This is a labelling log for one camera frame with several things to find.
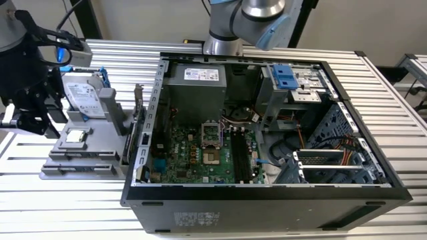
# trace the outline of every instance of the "white wall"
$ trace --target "white wall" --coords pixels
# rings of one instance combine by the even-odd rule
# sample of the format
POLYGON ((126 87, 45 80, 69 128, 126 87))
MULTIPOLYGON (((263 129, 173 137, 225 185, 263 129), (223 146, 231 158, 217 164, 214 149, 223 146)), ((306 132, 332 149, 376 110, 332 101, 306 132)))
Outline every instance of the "white wall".
POLYGON ((377 65, 427 54, 427 0, 321 0, 300 48, 361 50, 377 65))
POLYGON ((209 37, 210 16, 201 0, 99 0, 98 3, 115 40, 182 43, 185 39, 209 37))

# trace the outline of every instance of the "metal frame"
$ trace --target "metal frame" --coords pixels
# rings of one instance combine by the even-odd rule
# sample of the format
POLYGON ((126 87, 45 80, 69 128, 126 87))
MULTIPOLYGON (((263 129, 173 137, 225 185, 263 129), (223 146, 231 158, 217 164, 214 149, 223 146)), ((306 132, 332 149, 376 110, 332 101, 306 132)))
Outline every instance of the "metal frame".
MULTIPOLYGON (((135 106, 134 88, 135 83, 145 84, 143 100, 149 105, 150 92, 155 82, 155 74, 161 52, 201 53, 199 44, 174 44, 174 43, 150 43, 129 41, 89 40, 94 51, 93 67, 105 66, 109 69, 109 77, 113 87, 118 90, 117 100, 123 108, 130 109, 135 106)), ((427 237, 427 136, 425 127, 412 112, 408 112, 408 106, 402 105, 402 100, 393 94, 393 88, 385 84, 381 74, 373 71, 372 65, 368 65, 362 58, 353 51, 308 50, 277 48, 273 51, 262 51, 251 46, 245 47, 247 57, 272 57, 282 59, 302 59, 328 61, 330 67, 341 81, 352 98, 352 103, 362 110, 364 122, 378 142, 393 168, 400 174, 404 184, 414 197, 414 201, 392 212, 373 219, 364 226, 352 231, 324 231, 324 232, 259 232, 259 233, 226 233, 217 235, 214 233, 201 234, 170 234, 169 238, 205 238, 205 239, 229 239, 229 238, 254 238, 254 239, 329 239, 352 238, 353 240, 368 240, 380 238, 382 240, 422 240, 427 237), (401 130, 401 127, 412 127, 412 130, 401 130)), ((130 213, 130 208, 118 209, 117 201, 101 201, 99 199, 111 199, 114 192, 121 193, 123 181, 111 182, 85 182, 74 181, 55 182, 39 180, 39 172, 50 150, 54 147, 55 140, 39 136, 14 135, 6 145, 5 153, 0 157, 0 182, 5 183, 3 190, 14 190, 3 194, 11 196, 6 203, 0 203, 2 209, 11 211, 15 219, 27 214, 27 219, 41 214, 50 214, 53 210, 62 210, 55 214, 55 218, 49 224, 39 224, 35 229, 29 224, 10 223, 5 229, 6 233, 19 234, 25 237, 34 237, 34 234, 49 238, 62 237, 65 234, 75 238, 86 238, 94 233, 98 238, 141 238, 145 232, 141 223, 130 213), (22 194, 34 194, 31 201, 26 204, 14 204, 14 200, 21 198, 22 194), (67 201, 47 202, 53 194, 61 199, 70 198, 67 201), (69 221, 70 212, 85 210, 79 216, 69 221), (98 222, 89 222, 91 216, 98 222)))
MULTIPOLYGON (((406 54, 397 66, 405 68, 416 77, 417 81, 420 81, 425 88, 427 88, 427 55, 406 54)), ((422 101, 427 101, 427 92, 425 93, 422 101)))

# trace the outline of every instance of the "blue connector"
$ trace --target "blue connector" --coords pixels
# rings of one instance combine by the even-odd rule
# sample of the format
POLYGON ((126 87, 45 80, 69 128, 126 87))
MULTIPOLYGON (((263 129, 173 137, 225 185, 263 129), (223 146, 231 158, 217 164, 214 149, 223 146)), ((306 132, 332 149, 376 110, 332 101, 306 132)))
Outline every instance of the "blue connector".
POLYGON ((261 164, 270 164, 270 161, 269 160, 262 160, 259 158, 255 159, 255 161, 261 164))
POLYGON ((300 82, 289 65, 273 65, 273 76, 278 82, 280 89, 296 90, 300 88, 300 82))

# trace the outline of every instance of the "power cable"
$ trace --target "power cable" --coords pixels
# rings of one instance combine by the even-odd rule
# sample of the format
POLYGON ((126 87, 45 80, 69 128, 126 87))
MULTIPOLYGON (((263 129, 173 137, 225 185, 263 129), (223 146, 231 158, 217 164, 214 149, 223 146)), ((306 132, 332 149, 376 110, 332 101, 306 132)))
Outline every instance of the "power cable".
MULTIPOLYGON (((59 24, 58 24, 58 26, 57 26, 57 32, 59 32, 59 31, 62 30, 62 28, 63 28, 63 26, 65 26, 65 23, 67 22, 67 19, 70 18, 71 14, 75 12, 77 7, 83 3, 83 1, 85 1, 85 0, 81 0, 81 1, 73 6, 73 8, 70 9, 70 11, 67 11, 63 19, 61 20, 61 22, 59 22, 59 24)), ((74 31, 75 31, 75 35, 78 36, 78 31, 77 31, 77 28, 75 28, 75 26, 74 26, 74 23, 73 23, 71 20, 70 20, 70 22, 71 22, 71 25, 73 25, 73 28, 74 28, 74 31)))
POLYGON ((201 1, 202 1, 202 3, 203 3, 203 7, 205 7, 205 10, 206 10, 206 12, 207 12, 207 15, 211 17, 211 13, 210 13, 210 10, 209 10, 206 1, 205 1, 205 0, 201 0, 201 1))

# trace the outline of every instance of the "aluminum extrusion table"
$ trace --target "aluminum extrusion table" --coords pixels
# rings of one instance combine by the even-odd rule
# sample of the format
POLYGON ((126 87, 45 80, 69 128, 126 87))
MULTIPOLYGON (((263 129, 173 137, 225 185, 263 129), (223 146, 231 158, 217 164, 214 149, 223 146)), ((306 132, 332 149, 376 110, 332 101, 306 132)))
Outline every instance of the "aluminum extrusion table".
POLYGON ((427 88, 427 55, 406 54, 397 67, 405 67, 427 88))
MULTIPOLYGON (((93 67, 106 67, 123 108, 134 107, 137 83, 146 85, 143 98, 149 104, 161 52, 202 52, 199 44, 87 42, 94 52, 93 67)), ((277 48, 266 52, 251 46, 245 47, 245 55, 329 62, 414 201, 350 232, 149 235, 133 210, 121 207, 123 181, 41 180, 41 167, 55 139, 10 133, 0 145, 0 233, 19 233, 15 237, 31 239, 426 239, 427 124, 369 58, 352 51, 277 48)))

